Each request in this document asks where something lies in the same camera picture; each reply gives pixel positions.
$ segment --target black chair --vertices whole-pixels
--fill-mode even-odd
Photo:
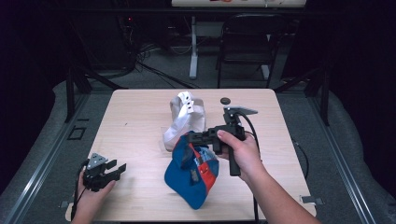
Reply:
[[[280,15],[243,13],[234,15],[224,22],[219,44],[216,67],[218,88],[221,81],[221,65],[256,64],[269,66],[269,87],[277,54],[278,43],[283,36],[287,21]]]

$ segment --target human arm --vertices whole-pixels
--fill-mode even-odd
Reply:
[[[116,181],[112,180],[103,189],[100,189],[97,192],[90,191],[88,189],[85,189],[84,185],[82,184],[83,174],[84,172],[81,172],[79,174],[78,195],[81,196],[78,201],[77,211],[72,220],[72,224],[91,223],[96,213],[102,207],[105,197],[116,184]]]
[[[233,148],[235,161],[241,169],[240,177],[253,192],[269,223],[319,223],[268,174],[256,141],[250,134],[246,135],[245,141],[240,141],[219,130],[218,137]],[[220,157],[228,159],[228,152],[224,151]]]

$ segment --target gray carpet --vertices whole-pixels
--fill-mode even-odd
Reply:
[[[216,75],[215,61],[216,48],[213,46],[200,47],[198,78],[190,80],[190,54],[175,54],[172,51],[153,50],[144,63],[173,77],[193,83],[200,88],[215,88]],[[281,83],[279,76],[282,72],[282,63],[285,56],[278,57],[272,87]],[[260,73],[253,74],[252,78],[259,79]],[[160,77],[142,71],[141,67],[124,77],[112,78],[117,84],[130,89],[183,89],[178,84],[170,85]],[[76,171],[84,161],[91,149],[93,139],[105,113],[110,99],[111,90],[96,80],[91,80],[94,91],[89,96],[79,95],[77,99],[81,103],[80,110],[71,123],[71,127],[85,130],[80,140],[67,140],[72,132],[70,127],[64,125],[66,118],[65,86],[61,83],[54,91],[56,104],[42,133],[37,138],[35,145],[27,156],[21,169],[8,185],[8,188],[0,197],[0,222],[4,223],[12,209],[18,204],[18,199],[23,194],[32,176],[35,176],[36,168],[43,159],[48,157],[51,150],[63,130],[64,139],[59,141],[59,153],[53,156],[54,163],[49,164],[48,171],[44,173],[43,182],[37,186],[38,192],[32,197],[31,203],[26,205],[26,213],[20,214],[22,223],[66,223],[64,219],[65,208],[59,208],[61,201],[67,200],[73,193]],[[331,153],[331,145],[324,134],[317,118],[317,110],[313,106],[316,99],[307,99],[301,93],[301,88],[296,87],[288,93],[277,95],[282,113],[290,131],[290,136],[298,142],[306,152],[309,170],[307,184],[311,194],[321,198],[325,204],[318,205],[318,219],[322,223],[361,223],[361,219],[348,194],[344,180],[340,176]],[[337,98],[331,94],[329,105],[329,120],[331,130],[337,143],[346,158],[347,164],[354,175],[361,192],[368,203],[376,223],[396,223],[396,213],[390,203],[395,203],[370,176],[370,172],[362,160],[362,148],[359,135],[353,122]],[[302,151],[296,146],[303,171],[306,172],[307,160]]]

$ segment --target gray floor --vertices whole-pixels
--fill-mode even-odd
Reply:
[[[284,48],[280,51],[272,88],[282,83],[279,76],[286,60],[289,43],[285,42]],[[200,88],[216,88],[216,50],[211,45],[205,45],[205,41],[200,46],[198,78],[195,80],[189,79],[189,52],[178,54],[173,51],[155,49],[147,55],[144,63]],[[243,71],[238,71],[236,74],[247,71],[246,68],[237,69]],[[253,70],[250,77],[259,79],[261,75],[260,71]],[[141,71],[139,66],[131,74],[111,80],[130,89],[174,88],[157,75]],[[94,88],[92,94],[81,95],[77,92],[77,114],[69,125],[64,124],[66,118],[65,85],[61,83],[54,88],[57,98],[50,118],[21,169],[0,196],[1,223],[7,221],[10,223],[66,222],[65,208],[59,208],[59,203],[67,200],[73,193],[77,168],[88,156],[111,96],[111,90],[108,87],[96,80],[91,80],[91,84]],[[227,87],[233,87],[234,84],[234,81],[224,82]],[[255,81],[243,83],[243,85],[249,88],[259,88],[264,83]],[[308,187],[312,195],[325,202],[317,206],[318,219],[323,223],[364,223],[357,205],[354,204],[355,201],[351,198],[351,189],[343,178],[343,171],[337,166],[334,148],[326,133],[331,132],[336,140],[337,149],[345,158],[350,173],[353,174],[359,193],[367,203],[370,214],[373,215],[373,219],[369,218],[369,220],[374,220],[376,223],[396,223],[395,208],[389,206],[395,201],[372,179],[362,159],[359,135],[342,104],[331,94],[329,104],[331,126],[323,128],[318,118],[318,99],[305,98],[301,92],[303,86],[304,84],[291,91],[280,93],[277,98],[290,136],[307,154]],[[183,89],[177,84],[175,88]],[[67,140],[73,127],[85,129],[80,140]],[[303,171],[306,172],[307,161],[297,146],[296,153]]]

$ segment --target human hand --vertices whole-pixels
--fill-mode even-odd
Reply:
[[[248,181],[250,176],[254,176],[258,172],[265,171],[262,165],[260,152],[256,144],[256,140],[249,133],[245,133],[245,141],[237,139],[230,133],[218,130],[218,138],[228,146],[233,148],[233,154],[236,163],[241,169],[241,178]],[[223,149],[223,153],[219,157],[228,160],[228,148]]]
[[[78,180],[78,207],[72,223],[91,223],[95,214],[102,207],[107,194],[114,188],[116,181],[110,181],[103,189],[97,192],[85,189],[82,171]]]

